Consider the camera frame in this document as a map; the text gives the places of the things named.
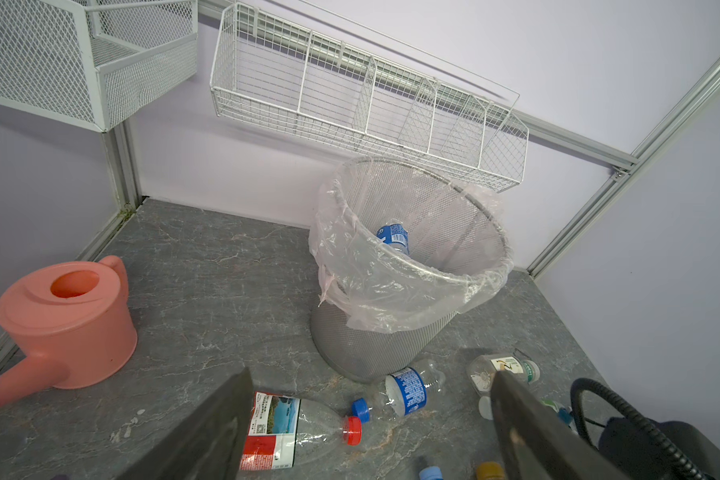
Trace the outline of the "red label clear bottle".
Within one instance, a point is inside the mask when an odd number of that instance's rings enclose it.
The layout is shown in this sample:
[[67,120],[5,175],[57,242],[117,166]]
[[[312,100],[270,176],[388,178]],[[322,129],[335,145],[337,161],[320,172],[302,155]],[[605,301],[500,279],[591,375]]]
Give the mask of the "red label clear bottle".
[[257,391],[240,469],[273,471],[317,461],[340,447],[358,446],[363,424],[309,399]]

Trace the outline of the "Pocari Sweat bottle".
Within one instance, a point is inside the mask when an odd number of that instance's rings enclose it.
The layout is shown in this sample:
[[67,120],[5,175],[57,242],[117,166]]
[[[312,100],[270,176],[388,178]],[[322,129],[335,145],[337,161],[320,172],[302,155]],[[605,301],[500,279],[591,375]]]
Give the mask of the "Pocari Sweat bottle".
[[409,254],[408,232],[401,223],[392,223],[380,227],[377,238],[385,245],[404,255]]

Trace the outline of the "pink watering can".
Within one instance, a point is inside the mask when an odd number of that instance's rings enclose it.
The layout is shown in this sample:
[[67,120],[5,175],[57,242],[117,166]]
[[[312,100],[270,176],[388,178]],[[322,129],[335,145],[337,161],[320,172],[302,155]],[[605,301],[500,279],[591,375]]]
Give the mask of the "pink watering can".
[[0,297],[0,326],[25,357],[0,375],[0,408],[119,371],[138,343],[128,298],[126,267],[114,255],[51,265],[9,287]]

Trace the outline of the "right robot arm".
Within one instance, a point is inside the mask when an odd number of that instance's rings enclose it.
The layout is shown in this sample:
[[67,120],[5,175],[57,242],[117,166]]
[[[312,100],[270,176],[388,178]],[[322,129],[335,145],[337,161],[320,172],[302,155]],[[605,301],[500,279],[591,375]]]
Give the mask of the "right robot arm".
[[[610,418],[598,441],[590,437],[583,407],[588,392],[619,415]],[[633,479],[720,479],[720,448],[693,425],[656,422],[600,382],[579,378],[570,389],[571,414],[579,437]]]

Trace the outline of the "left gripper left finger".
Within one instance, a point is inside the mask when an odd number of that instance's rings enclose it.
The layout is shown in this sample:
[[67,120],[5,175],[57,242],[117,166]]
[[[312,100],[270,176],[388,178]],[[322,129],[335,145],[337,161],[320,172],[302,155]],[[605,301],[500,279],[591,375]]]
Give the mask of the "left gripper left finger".
[[248,435],[254,388],[250,370],[231,376],[121,479],[234,479]]

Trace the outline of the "small white mesh basket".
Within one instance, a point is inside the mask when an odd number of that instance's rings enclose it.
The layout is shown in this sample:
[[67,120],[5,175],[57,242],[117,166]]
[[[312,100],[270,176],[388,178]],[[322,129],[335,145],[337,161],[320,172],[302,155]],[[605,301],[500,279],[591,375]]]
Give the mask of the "small white mesh basket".
[[197,71],[195,1],[0,1],[0,105],[104,133]]

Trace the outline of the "orange NFC juice bottle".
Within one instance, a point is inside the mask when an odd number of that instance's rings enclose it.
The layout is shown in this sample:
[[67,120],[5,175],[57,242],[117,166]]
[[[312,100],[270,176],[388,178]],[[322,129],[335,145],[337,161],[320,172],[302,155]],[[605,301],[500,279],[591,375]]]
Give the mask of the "orange NFC juice bottle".
[[483,462],[475,470],[477,480],[505,480],[506,474],[498,462]]

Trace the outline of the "small crushed blue bottle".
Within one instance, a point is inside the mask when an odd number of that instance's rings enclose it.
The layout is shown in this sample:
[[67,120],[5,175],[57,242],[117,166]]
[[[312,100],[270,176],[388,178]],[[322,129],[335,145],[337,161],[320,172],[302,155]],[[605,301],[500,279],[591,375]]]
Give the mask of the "small crushed blue bottle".
[[431,359],[385,375],[350,407],[363,424],[401,420],[420,411],[433,411],[445,392],[446,375]]

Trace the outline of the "blue cartoon label water bottle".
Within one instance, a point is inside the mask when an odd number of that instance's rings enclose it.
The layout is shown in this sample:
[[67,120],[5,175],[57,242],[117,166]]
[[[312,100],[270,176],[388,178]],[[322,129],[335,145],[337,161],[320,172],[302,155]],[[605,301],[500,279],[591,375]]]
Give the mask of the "blue cartoon label water bottle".
[[419,472],[419,480],[443,480],[442,470],[438,466],[428,466]]

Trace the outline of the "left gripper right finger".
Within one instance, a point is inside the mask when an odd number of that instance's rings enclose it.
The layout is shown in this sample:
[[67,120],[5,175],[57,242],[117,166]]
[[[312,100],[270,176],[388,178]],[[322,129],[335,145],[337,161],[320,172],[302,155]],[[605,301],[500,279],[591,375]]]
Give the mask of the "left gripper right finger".
[[490,398],[507,478],[626,477],[542,405],[514,374],[498,372]]

